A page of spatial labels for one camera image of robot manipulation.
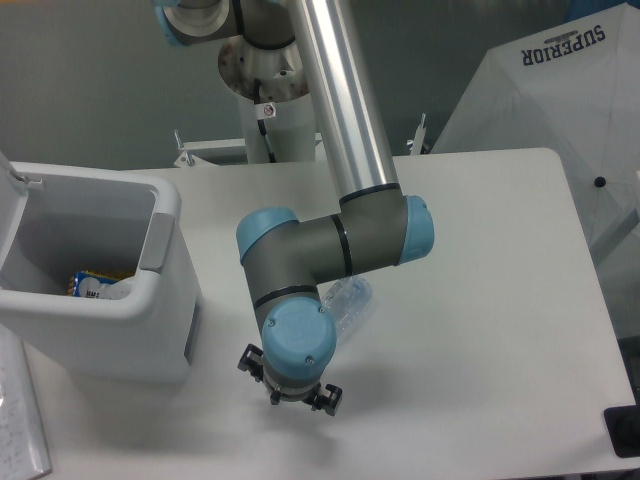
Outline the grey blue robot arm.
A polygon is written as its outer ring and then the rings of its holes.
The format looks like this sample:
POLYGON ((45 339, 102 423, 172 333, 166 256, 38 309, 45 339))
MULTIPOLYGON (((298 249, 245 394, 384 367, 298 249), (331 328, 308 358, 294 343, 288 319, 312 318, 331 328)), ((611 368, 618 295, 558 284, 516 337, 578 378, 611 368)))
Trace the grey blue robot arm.
POLYGON ((301 221, 273 207, 240 221, 262 343, 245 349, 239 368, 273 404, 335 414, 342 391, 321 377, 337 333, 319 285, 423 258, 435 240, 425 201, 401 190, 352 9, 345 1, 157 1, 154 9, 172 44, 223 40, 220 75, 256 110, 312 102, 340 210, 301 221))

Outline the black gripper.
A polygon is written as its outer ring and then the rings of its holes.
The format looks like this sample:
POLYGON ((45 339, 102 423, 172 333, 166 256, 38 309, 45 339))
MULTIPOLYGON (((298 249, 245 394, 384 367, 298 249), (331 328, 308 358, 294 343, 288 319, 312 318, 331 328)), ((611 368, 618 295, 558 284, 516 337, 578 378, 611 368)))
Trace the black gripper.
POLYGON ((321 385, 319 378, 303 380, 298 386, 278 383, 264 371, 263 351, 254 344, 248 344, 238 362, 238 369, 248 372, 256 382, 264 383, 272 405, 281 402, 302 402, 314 411, 324 411, 335 415, 343 397, 343 389, 333 385, 321 385))

